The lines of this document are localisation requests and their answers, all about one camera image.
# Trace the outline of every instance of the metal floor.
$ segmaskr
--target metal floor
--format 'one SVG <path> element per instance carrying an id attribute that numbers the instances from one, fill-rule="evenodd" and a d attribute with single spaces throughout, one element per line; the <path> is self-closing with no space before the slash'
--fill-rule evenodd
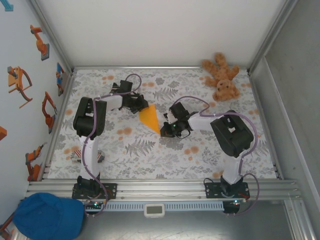
<path id="1" fill-rule="evenodd" d="M 85 220 L 77 240 L 291 240 L 284 206 L 258 202 L 242 216 L 222 212 L 166 212 L 146 218 L 141 212 L 104 212 Z"/>

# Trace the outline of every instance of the blue cap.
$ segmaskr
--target blue cap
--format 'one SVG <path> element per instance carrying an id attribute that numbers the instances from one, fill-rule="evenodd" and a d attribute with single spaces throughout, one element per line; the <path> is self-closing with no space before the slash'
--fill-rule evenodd
<path id="1" fill-rule="evenodd" d="M 76 199 L 35 193 L 20 203 L 13 223 L 33 240 L 72 240 L 81 231 L 84 213 L 84 205 Z"/>

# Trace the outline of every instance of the patterned mat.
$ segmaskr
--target patterned mat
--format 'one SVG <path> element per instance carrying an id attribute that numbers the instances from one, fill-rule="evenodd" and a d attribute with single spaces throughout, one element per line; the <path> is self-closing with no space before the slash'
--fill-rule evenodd
<path id="1" fill-rule="evenodd" d="M 76 73 L 48 178 L 78 177 L 81 164 L 71 155 L 80 150 L 73 120 L 81 97 L 93 98 L 109 93 L 113 82 L 120 83 L 132 73 L 142 77 L 139 92 L 149 104 L 155 104 L 160 128 L 165 120 L 163 114 L 176 99 L 185 95 L 209 102 L 207 113 L 233 109 L 248 116 L 257 128 L 259 139 L 255 151 L 245 158 L 242 171 L 252 172 L 258 178 L 276 177 L 245 70 L 233 80 L 241 93 L 239 99 L 215 102 L 212 98 L 215 89 L 204 85 L 209 74 L 202 69 L 88 69 Z M 138 85 L 137 77 L 128 80 L 133 82 L 133 87 Z M 204 108 L 194 99 L 184 99 L 183 105 L 190 112 Z M 107 113 L 98 149 L 105 153 L 104 161 L 99 163 L 103 179 L 219 178 L 224 170 L 222 150 L 212 132 L 193 131 L 185 139 L 160 137 L 139 121 L 138 113 L 132 114 L 127 109 Z"/>

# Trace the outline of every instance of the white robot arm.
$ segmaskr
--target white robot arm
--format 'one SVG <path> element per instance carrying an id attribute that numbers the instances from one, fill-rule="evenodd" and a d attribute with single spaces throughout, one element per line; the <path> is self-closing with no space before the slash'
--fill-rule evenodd
<path id="1" fill-rule="evenodd" d="M 192 130 L 213 131 L 213 127 L 210 123 L 212 123 L 214 120 L 220 119 L 221 117 L 204 117 L 200 116 L 199 113 L 196 113 L 189 118 L 188 123 Z M 234 157 L 227 155 L 225 152 L 223 152 L 223 154 L 223 160 L 225 160 L 223 179 L 226 180 L 230 185 L 235 184 L 241 179 L 239 174 L 241 156 Z"/>
<path id="2" fill-rule="evenodd" d="M 131 91 L 132 85 L 132 82 L 126 80 L 121 80 L 120 86 L 114 83 L 110 92 L 112 95 L 105 98 L 106 101 L 99 100 L 95 102 L 95 116 L 93 115 L 93 99 L 89 97 L 81 98 L 73 120 L 73 128 L 79 136 L 82 150 L 87 137 L 94 129 L 94 118 L 96 126 L 94 134 L 91 135 L 86 143 L 84 154 L 81 154 L 81 170 L 77 183 L 73 187 L 73 192 L 91 197 L 97 196 L 101 192 L 100 185 L 95 179 L 100 178 L 97 154 L 99 136 L 105 128 L 106 113 L 125 107 L 135 114 L 149 106 L 143 95 Z"/>

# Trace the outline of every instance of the teddy bear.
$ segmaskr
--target teddy bear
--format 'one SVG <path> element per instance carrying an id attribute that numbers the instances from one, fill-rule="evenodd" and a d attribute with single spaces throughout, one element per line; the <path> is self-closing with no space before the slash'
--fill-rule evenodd
<path id="1" fill-rule="evenodd" d="M 215 101 L 237 99 L 240 96 L 240 92 L 232 82 L 232 79 L 239 73 L 239 66 L 235 65 L 232 69 L 230 69 L 225 55 L 221 52 L 217 52 L 214 55 L 214 60 L 219 68 L 216 67 L 216 65 L 210 60 L 204 60 L 202 62 L 203 69 L 205 69 L 214 77 L 207 78 L 204 84 L 207 86 L 216 87 L 216 91 L 212 95 Z"/>

